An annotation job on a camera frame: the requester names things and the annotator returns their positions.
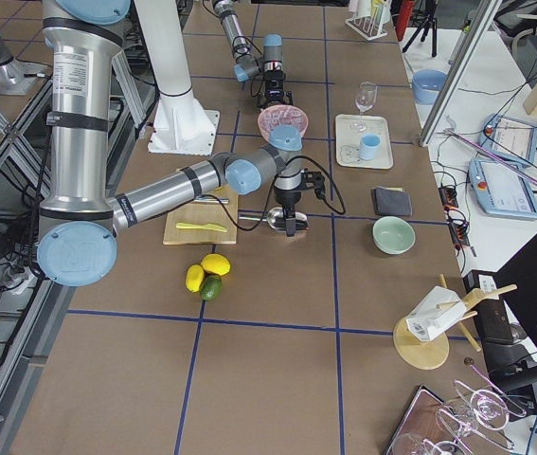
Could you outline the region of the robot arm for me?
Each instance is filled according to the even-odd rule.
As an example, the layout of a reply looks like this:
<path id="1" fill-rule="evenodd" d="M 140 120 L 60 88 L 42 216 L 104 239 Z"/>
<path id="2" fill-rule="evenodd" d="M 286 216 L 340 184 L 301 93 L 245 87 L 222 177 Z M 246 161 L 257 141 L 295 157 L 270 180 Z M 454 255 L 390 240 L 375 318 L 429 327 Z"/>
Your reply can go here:
<path id="1" fill-rule="evenodd" d="M 213 14 L 220 20 L 234 60 L 233 71 L 238 82 L 260 79 L 259 90 L 252 94 L 258 108 L 275 104 L 293 105 L 293 94 L 284 88 L 282 38 L 268 34 L 259 49 L 243 32 L 234 1 L 212 1 Z"/>
<path id="2" fill-rule="evenodd" d="M 152 146 L 201 161 L 145 187 L 106 194 L 108 107 L 123 21 L 135 10 L 159 91 Z M 44 35 L 53 50 L 50 193 L 39 208 L 37 262 L 65 286 L 105 277 L 116 261 L 116 235 L 221 186 L 238 194 L 264 183 L 291 190 L 300 181 L 302 134 L 275 126 L 247 155 L 214 154 L 218 113 L 194 97 L 176 6 L 171 1 L 46 1 Z"/>

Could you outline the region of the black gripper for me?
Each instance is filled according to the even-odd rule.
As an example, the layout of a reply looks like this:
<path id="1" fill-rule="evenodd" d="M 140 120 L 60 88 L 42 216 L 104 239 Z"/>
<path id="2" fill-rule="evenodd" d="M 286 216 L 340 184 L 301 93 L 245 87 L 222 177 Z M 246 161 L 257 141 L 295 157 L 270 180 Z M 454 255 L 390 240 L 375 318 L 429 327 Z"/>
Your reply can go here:
<path id="1" fill-rule="evenodd" d="M 284 220 L 285 232 L 288 237 L 293 237 L 296 232 L 295 205 L 300 201 L 302 190 L 300 188 L 284 190 L 275 187 L 275 200 L 280 205 Z"/>
<path id="2" fill-rule="evenodd" d="M 257 106 L 259 109 L 265 109 L 277 104 L 292 105 L 292 92 L 283 91 L 281 89 L 266 89 L 263 92 L 260 92 L 257 96 Z"/>

